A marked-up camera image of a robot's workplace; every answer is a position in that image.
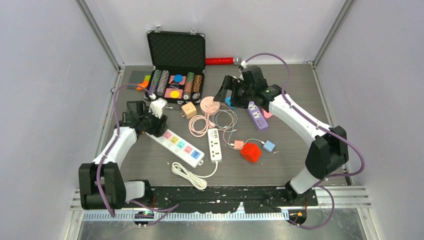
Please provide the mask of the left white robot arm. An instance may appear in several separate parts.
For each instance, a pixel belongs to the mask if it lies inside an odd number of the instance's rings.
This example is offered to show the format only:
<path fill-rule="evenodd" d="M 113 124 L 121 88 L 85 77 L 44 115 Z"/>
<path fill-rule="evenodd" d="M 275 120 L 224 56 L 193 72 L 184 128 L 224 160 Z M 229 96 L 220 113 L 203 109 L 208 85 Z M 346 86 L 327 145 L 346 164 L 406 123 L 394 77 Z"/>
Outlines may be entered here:
<path fill-rule="evenodd" d="M 153 202 L 148 180 L 124 181 L 120 168 L 140 135 L 161 137 L 168 117 L 167 101 L 159 98 L 150 105 L 142 100 L 127 102 L 127 110 L 117 122 L 112 137 L 102 152 L 78 169 L 80 203 L 84 210 L 108 210 L 114 215 L 126 203 L 135 200 L 141 207 Z"/>

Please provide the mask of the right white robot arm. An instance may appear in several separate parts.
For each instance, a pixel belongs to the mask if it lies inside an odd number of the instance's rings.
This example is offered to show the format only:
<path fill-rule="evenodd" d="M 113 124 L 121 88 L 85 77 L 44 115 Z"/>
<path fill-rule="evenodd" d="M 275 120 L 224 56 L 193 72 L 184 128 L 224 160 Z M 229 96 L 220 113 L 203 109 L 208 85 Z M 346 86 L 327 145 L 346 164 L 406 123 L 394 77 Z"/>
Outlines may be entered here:
<path fill-rule="evenodd" d="M 224 102 L 230 91 L 233 107 L 248 109 L 253 102 L 285 122 L 309 146 L 304 168 L 285 184 L 284 198 L 299 205 L 316 184 L 348 162 L 347 133 L 313 117 L 277 84 L 269 85 L 260 67 L 253 65 L 241 70 L 241 76 L 226 75 L 216 102 Z"/>

